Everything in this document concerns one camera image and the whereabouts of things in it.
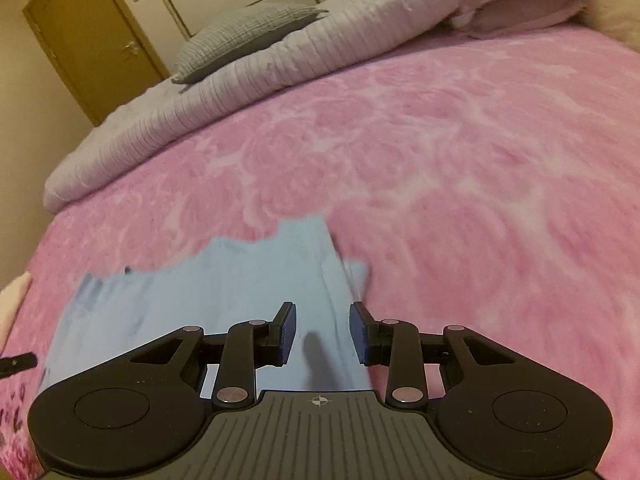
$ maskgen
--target wall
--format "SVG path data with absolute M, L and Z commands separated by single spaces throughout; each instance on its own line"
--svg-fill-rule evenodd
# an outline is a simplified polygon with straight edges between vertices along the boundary
M 163 0 L 125 0 L 164 65 L 171 71 L 185 39 Z
M 90 131 L 27 25 L 28 0 L 0 0 L 0 286 L 20 274 L 51 216 L 44 181 Z

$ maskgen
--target blue towel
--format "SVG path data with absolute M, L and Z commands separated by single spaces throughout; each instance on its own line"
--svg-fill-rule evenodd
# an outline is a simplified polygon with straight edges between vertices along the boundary
M 370 389 L 348 319 L 368 274 L 366 265 L 340 259 L 318 217 L 283 221 L 273 238 L 255 243 L 214 238 L 172 268 L 88 274 L 60 317 L 40 390 L 182 326 L 225 333 L 235 323 L 271 320 L 284 301 L 296 304 L 298 318 L 289 363 L 257 370 L 258 393 Z

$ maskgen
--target folded duvet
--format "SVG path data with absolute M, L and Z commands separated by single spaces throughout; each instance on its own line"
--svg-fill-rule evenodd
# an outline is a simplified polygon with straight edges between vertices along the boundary
M 117 130 L 96 128 L 47 179 L 55 213 L 187 133 L 283 88 L 370 59 L 424 33 L 463 0 L 329 0 L 328 16 L 214 72 Z

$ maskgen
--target pink blanket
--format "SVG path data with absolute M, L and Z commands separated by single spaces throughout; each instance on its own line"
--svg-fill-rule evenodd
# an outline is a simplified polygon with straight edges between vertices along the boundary
M 447 41 L 276 95 L 71 205 L 31 261 L 6 354 L 44 360 L 88 270 L 157 269 L 324 213 L 372 266 L 374 316 L 464 324 L 586 384 L 614 416 L 601 473 L 637 478 L 640 56 L 572 26 Z M 26 413 L 41 373 L 0 381 L 18 480 L 40 471 Z

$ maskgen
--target pink pillow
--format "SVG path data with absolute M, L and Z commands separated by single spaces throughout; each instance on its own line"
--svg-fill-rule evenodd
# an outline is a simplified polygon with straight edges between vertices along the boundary
M 495 0 L 476 10 L 471 21 L 454 27 L 479 39 L 551 27 L 585 7 L 581 0 Z

